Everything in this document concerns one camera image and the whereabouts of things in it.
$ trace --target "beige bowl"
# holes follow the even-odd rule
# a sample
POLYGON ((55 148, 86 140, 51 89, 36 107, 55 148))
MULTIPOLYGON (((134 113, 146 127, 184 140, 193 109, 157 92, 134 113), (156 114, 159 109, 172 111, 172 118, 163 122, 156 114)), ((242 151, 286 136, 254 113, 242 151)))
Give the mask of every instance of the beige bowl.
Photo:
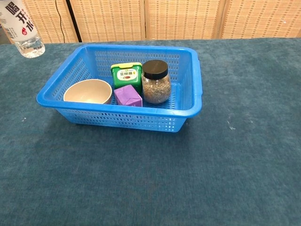
POLYGON ((110 104, 112 96, 111 86, 100 79, 83 80, 70 86, 65 94, 64 101, 110 104))

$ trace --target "black cable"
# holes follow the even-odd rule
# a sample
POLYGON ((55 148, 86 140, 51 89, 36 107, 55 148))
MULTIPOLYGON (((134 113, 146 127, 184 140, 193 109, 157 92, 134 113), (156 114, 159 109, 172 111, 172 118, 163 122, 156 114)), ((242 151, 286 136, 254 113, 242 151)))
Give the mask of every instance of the black cable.
POLYGON ((55 0, 55 7, 56 7, 58 15, 60 16, 60 26, 61 26, 61 31, 62 31, 62 34, 63 34, 64 43, 65 43, 65 35, 64 35, 64 32, 63 32, 63 28, 62 28, 62 18, 61 18, 60 12, 58 11, 56 0, 55 0))

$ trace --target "plastic water bottle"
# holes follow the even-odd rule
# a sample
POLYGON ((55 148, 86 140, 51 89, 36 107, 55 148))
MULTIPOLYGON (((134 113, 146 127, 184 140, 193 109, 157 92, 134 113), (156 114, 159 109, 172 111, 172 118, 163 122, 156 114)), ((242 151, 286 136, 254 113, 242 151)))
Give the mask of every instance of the plastic water bottle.
POLYGON ((34 58, 45 52, 22 0, 0 0, 0 24, 24 57, 34 58))

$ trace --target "woven wall panel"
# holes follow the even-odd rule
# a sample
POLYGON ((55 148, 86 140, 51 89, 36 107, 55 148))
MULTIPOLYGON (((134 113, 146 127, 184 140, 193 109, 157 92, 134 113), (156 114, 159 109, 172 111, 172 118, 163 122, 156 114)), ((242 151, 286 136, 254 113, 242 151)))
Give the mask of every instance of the woven wall panel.
MULTIPOLYGON (((62 17, 62 29, 65 42, 78 42, 69 10, 66 9, 65 0, 56 0, 59 13, 62 17)), ((23 0, 34 25, 36 26, 44 43, 63 43, 60 27, 60 16, 55 7, 55 0, 23 0)))
POLYGON ((151 40, 212 39, 223 0, 145 0, 146 36, 151 40))
POLYGON ((297 37, 301 0, 227 0, 221 38, 297 37))
POLYGON ((144 40, 144 0, 72 0, 83 42, 144 40))

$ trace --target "basket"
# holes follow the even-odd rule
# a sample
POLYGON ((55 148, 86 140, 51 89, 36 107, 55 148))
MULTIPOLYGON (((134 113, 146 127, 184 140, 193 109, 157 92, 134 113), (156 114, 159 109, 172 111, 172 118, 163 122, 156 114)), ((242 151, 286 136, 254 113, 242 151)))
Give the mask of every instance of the basket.
POLYGON ((83 45, 77 48, 37 95, 44 107, 55 108, 72 123, 177 132, 202 106, 201 70, 190 48, 131 45, 83 45), (111 65, 160 59, 168 63, 172 93, 159 105, 121 106, 112 95, 111 105, 65 102, 63 95, 74 83, 101 79, 113 87, 111 65))

